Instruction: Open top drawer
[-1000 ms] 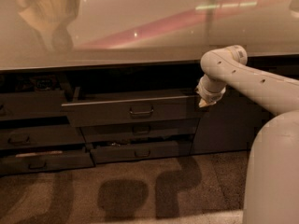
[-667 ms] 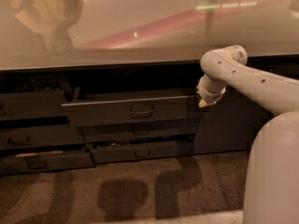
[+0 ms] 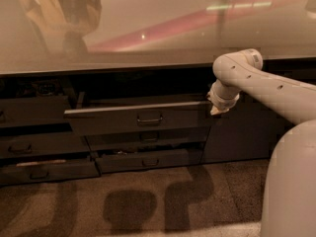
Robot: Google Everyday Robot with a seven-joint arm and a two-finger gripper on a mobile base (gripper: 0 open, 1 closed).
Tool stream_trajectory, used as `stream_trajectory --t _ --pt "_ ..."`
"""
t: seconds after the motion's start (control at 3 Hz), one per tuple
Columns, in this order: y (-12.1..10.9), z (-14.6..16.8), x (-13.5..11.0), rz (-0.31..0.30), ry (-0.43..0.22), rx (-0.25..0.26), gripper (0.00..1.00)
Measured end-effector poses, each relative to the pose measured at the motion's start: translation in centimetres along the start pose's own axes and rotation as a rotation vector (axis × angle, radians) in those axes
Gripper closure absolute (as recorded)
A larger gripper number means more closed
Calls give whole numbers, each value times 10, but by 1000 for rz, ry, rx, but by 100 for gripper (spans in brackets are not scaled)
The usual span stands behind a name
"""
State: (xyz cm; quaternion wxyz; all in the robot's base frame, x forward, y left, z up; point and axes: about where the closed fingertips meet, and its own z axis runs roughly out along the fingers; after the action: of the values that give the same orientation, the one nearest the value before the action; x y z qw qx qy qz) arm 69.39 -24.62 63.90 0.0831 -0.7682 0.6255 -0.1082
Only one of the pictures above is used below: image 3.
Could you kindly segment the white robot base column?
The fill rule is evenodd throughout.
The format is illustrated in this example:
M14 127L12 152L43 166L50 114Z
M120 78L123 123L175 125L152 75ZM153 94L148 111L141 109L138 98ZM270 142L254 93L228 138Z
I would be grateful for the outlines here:
M266 178L261 237L316 237L316 121L277 143Z

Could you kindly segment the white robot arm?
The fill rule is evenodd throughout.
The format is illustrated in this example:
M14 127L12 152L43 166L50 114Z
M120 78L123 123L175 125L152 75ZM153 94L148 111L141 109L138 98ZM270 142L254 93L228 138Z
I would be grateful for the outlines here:
M316 119L316 86L264 72L255 49L217 57L212 65L216 81L207 98L212 116L229 112L241 91L294 124Z

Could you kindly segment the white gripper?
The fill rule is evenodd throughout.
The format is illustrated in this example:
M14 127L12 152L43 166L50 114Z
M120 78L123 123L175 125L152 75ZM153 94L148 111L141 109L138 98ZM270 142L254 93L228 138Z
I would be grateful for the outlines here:
M225 114L236 105L239 94L240 90L238 88L215 81L207 94L207 98L212 102L210 114L212 116Z

